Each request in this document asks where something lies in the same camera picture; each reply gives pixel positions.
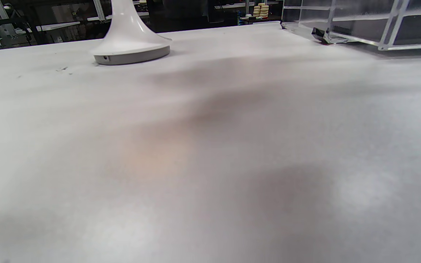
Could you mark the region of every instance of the white lamp base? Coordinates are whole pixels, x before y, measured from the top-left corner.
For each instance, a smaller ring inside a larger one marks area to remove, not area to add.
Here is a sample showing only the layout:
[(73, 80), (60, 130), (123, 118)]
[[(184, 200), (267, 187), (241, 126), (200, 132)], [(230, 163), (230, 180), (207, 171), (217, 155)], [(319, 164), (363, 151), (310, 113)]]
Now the white lamp base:
[(148, 50), (143, 52), (122, 54), (122, 55), (94, 55), (95, 61), (101, 65), (126, 65), (157, 58), (165, 57), (170, 53), (170, 46), (162, 47), (156, 50)]

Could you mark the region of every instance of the white table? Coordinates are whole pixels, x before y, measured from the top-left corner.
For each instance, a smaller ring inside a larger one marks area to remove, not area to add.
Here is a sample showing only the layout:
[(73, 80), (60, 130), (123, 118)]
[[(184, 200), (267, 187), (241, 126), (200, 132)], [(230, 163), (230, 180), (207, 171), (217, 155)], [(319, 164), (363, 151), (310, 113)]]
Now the white table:
[(421, 262), (421, 59), (163, 35), (0, 50), (0, 263)]
[[(137, 14), (139, 15), (139, 16), (148, 16), (149, 15), (149, 12), (137, 12)], [(112, 15), (107, 15), (106, 17), (105, 17), (105, 19), (106, 20), (110, 20), (112, 18)], [(100, 20), (99, 18), (98, 18), (98, 16), (95, 16), (95, 17), (89, 17), (89, 18), (87, 18), (87, 21), (98, 21), (98, 20)]]

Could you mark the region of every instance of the black object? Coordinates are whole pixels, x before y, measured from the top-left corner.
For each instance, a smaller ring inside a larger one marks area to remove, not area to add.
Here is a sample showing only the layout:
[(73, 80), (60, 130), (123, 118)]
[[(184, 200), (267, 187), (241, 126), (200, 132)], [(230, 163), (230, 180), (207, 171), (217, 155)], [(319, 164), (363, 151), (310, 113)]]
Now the black object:
[(326, 33), (329, 33), (329, 31), (324, 31), (319, 28), (313, 28), (313, 31), (311, 32), (311, 35), (316, 39), (321, 41), (324, 45), (328, 45), (329, 43), (325, 39)]

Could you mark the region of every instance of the metal pole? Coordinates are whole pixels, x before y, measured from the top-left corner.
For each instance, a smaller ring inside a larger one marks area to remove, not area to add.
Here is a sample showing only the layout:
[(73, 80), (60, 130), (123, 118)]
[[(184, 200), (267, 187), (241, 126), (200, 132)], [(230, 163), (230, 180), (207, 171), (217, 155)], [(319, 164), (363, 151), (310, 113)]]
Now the metal pole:
[(97, 10), (98, 20), (105, 21), (105, 13), (103, 12), (102, 3), (100, 0), (94, 0), (95, 10)]
[(390, 48), (394, 45), (394, 42), (396, 41), (397, 33), (399, 33), (399, 28), (401, 28), (402, 20), (404, 19), (404, 15), (407, 11), (407, 7), (409, 6), (410, 0), (403, 0), (401, 8), (399, 9), (399, 13), (397, 15), (396, 24), (394, 25), (394, 28), (392, 29), (391, 37), (389, 37), (388, 42), (386, 43), (386, 48)]
[(244, 14), (249, 14), (249, 0), (245, 0), (244, 2)]
[(401, 0), (394, 0), (394, 3), (392, 4), (391, 13), (389, 13), (389, 18), (386, 22), (386, 26), (384, 27), (383, 35), (381, 36), (381, 40), (379, 41), (378, 48), (380, 49), (384, 48), (384, 46), (386, 45), (386, 37), (391, 29), (392, 20), (397, 14), (397, 7), (399, 6), (400, 1)]

